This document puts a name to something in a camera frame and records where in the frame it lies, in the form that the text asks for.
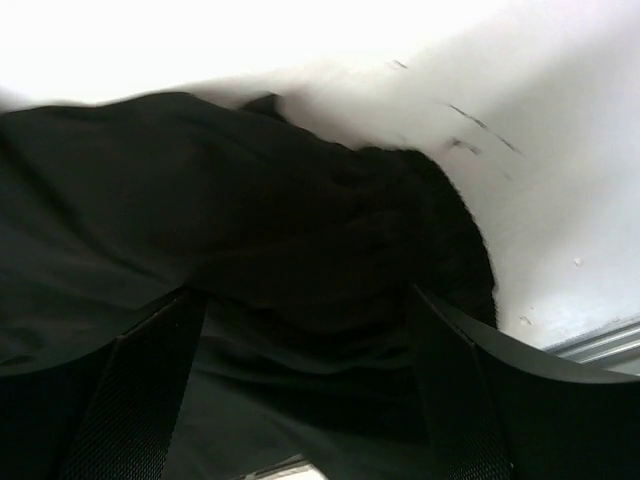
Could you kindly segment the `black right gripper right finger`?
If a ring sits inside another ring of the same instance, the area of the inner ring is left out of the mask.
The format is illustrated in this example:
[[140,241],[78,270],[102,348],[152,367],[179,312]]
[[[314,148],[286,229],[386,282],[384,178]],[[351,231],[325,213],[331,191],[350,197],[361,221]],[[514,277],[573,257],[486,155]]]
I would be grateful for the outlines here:
[[638,377],[537,350],[418,287],[409,324],[436,478],[638,478]]

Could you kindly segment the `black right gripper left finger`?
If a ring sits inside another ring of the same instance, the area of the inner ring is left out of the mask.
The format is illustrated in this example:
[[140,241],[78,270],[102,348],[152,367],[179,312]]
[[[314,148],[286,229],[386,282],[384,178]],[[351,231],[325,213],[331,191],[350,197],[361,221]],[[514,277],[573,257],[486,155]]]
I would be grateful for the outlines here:
[[2,363],[2,478],[161,478],[206,303],[180,289],[78,345]]

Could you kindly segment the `black trousers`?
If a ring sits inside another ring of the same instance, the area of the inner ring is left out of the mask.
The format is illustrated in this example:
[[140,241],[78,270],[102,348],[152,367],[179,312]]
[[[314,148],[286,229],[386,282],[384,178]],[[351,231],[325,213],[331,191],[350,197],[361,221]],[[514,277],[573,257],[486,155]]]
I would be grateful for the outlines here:
[[329,479],[430,479],[406,293],[494,325],[480,230],[423,153],[324,141],[277,102],[4,113],[1,358],[188,286],[208,305],[166,478],[298,454]]

